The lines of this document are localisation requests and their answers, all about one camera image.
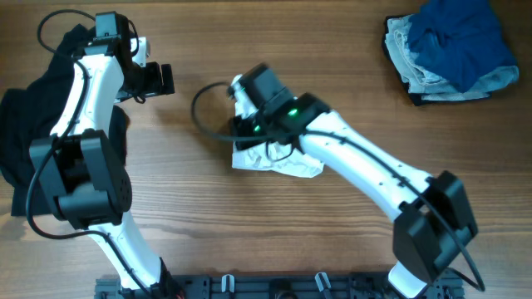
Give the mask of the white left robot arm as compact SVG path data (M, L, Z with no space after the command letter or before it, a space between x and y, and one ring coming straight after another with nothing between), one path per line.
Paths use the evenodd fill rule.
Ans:
M162 258L152 251L131 214L132 187L121 158L108 137L116 95L128 76L140 78L144 97L175 91L170 65L125 64L104 54L73 59L74 81L65 110L51 134L32 142L35 168L30 185L41 186L52 214L73 233L88 236L119 274L124 298L182 298L183 288Z

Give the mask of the white t-shirt with black print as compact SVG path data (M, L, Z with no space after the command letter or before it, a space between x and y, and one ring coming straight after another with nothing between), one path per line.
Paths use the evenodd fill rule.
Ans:
M246 118L257 112L258 109L243 91L237 91L241 87L239 79L242 76L242 74L237 75L231 81L231 86L235 90L235 116L241 115ZM300 150L291 145L274 143L237 150L234 142L232 167L253 171L273 171L299 178L313 178L322 173L324 164L318 159L302 154Z

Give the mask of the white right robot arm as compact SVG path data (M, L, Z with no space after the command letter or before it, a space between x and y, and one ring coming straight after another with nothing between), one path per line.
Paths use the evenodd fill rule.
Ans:
M259 112L230 121L237 150L288 145L336 171L378 206L393 224L397 264L387 274L397 295L417 298L478 233L463 183L452 173L433 177L392 157L358 134L334 110L292 108L267 119Z

